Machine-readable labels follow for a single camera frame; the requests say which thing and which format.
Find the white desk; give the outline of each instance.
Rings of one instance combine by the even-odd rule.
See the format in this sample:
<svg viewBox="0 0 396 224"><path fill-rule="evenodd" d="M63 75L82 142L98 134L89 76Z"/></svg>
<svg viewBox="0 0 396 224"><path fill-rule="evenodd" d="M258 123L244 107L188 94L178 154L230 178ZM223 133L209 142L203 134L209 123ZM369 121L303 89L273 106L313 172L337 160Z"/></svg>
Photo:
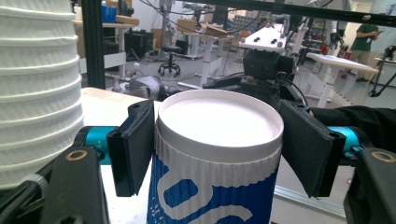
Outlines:
<svg viewBox="0 0 396 224"><path fill-rule="evenodd" d="M192 89L201 89L204 84L206 84L207 79L209 76L215 72L215 74L212 77L217 77L218 76L218 71L219 68L221 67L221 61L222 61L222 49L224 47L224 41L227 39L231 38L231 36L227 37L218 37L218 36L211 36L211 35L205 35L205 34L199 34L199 33L182 33L183 35L188 35L191 37L204 37L206 39L206 45L205 45L205 55L204 55L204 66L202 69L202 74L201 74L201 82L199 86L194 86L185 82L178 82L177 84L180 86L185 86L189 87ZM217 51L217 59L211 62L210 56L212 52L212 47L213 43L215 41L219 41L219 47Z"/></svg>
<svg viewBox="0 0 396 224"><path fill-rule="evenodd" d="M85 125L119 126L128 116L127 107L144 99L113 91L94 88L82 90L82 106ZM155 102L155 112L161 103ZM138 196L118 198L114 189L113 176L109 165L101 166L103 184L107 198L107 208L111 223L145 224L148 211L150 167ZM353 169L339 167L329 199L308 199L303 187L289 165L282 159L276 178L276 190L271 220L277 223L344 224L342 199L347 191L347 179Z"/></svg>
<svg viewBox="0 0 396 224"><path fill-rule="evenodd" d="M307 93L307 97L312 97L312 98L319 98L318 102L318 107L324 107L326 105L327 99L330 95L330 92L332 90L332 85L334 84L335 78L338 75L338 71L343 68L347 69L355 69L358 71L363 71L363 72L370 72L370 73L377 73L378 70L361 64L361 63L355 63L347 59L343 58L337 58L332 55L322 55L322 54L316 54L316 53L307 53L306 57L312 58L313 60L317 61L318 63L321 63L323 65L328 65L325 66L327 67L325 73L325 78L324 80L321 80L318 78L317 75L314 75L314 72L311 72L309 75L308 79L308 88L305 93ZM323 86L322 92L320 96L315 96L315 95L310 95L311 87L314 85L321 85Z"/></svg>
<svg viewBox="0 0 396 224"><path fill-rule="evenodd" d="M274 44L271 44L271 41L273 41L274 39L276 39L276 42ZM275 28L264 27L260 29L258 32L248 36L245 39L245 43L239 41L239 47L246 49L274 51L280 53L285 51L286 39L287 39L286 36L280 38L280 32ZM277 42L281 42L282 47L278 47Z"/></svg>
<svg viewBox="0 0 396 224"><path fill-rule="evenodd" d="M381 58L375 58L377 61L382 62ZM379 75L378 84L385 85L396 73L396 61L391 61L386 59L384 66L382 67L382 72ZM396 87L396 80L393 79L390 83L390 86Z"/></svg>
<svg viewBox="0 0 396 224"><path fill-rule="evenodd" d="M73 21L76 27L82 28L82 21ZM121 24L121 23L103 23L105 28L116 29L116 34L118 35L119 42L119 53L105 55L105 68L119 66L120 76L125 77L125 42L124 42L124 31L129 28L133 28L132 24ZM81 74L87 73L87 62L85 58L79 60L79 72Z"/></svg>

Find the blue and white cup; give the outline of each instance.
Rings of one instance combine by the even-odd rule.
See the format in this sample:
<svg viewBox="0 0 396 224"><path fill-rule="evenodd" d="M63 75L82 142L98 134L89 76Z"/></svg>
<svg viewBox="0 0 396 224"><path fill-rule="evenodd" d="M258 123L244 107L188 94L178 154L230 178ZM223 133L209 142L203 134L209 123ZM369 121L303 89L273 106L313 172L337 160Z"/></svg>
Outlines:
<svg viewBox="0 0 396 224"><path fill-rule="evenodd" d="M156 123L148 223L268 223L283 121L244 94L167 98Z"/></svg>

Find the office chair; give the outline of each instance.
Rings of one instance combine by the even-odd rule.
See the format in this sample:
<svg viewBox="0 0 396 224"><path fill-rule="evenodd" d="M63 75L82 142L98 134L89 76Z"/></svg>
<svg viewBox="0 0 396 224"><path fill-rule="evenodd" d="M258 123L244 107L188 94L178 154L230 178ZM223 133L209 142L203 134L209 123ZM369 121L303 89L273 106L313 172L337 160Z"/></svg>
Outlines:
<svg viewBox="0 0 396 224"><path fill-rule="evenodd" d="M158 68L158 73L163 77L165 75L165 70L168 69L169 73L172 73L172 70L176 70L174 77L180 75L180 67L173 62L173 55L174 53L180 53L181 48L178 46L166 46L161 48L165 52L169 52L169 62L163 63Z"/></svg>

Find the stack of white cups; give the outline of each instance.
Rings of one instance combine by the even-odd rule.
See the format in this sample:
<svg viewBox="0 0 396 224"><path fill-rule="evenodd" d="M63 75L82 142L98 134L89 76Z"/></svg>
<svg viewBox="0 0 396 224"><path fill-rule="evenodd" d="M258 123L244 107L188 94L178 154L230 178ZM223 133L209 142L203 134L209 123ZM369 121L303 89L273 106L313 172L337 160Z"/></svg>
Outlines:
<svg viewBox="0 0 396 224"><path fill-rule="evenodd" d="M0 1L0 189L73 144L83 126L68 0Z"/></svg>

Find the green shirt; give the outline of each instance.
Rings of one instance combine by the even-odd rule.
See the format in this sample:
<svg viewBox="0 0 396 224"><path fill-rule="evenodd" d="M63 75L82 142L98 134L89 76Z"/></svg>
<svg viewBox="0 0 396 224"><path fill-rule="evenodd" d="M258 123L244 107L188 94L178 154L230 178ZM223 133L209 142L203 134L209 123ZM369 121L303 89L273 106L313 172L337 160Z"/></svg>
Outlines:
<svg viewBox="0 0 396 224"><path fill-rule="evenodd" d="M364 34L371 33L372 31L378 32L378 27L371 24L362 24L356 32L361 32ZM363 51L370 51L371 43L373 42L373 36L355 38L353 41L352 47L350 49L354 50L363 50Z"/></svg>

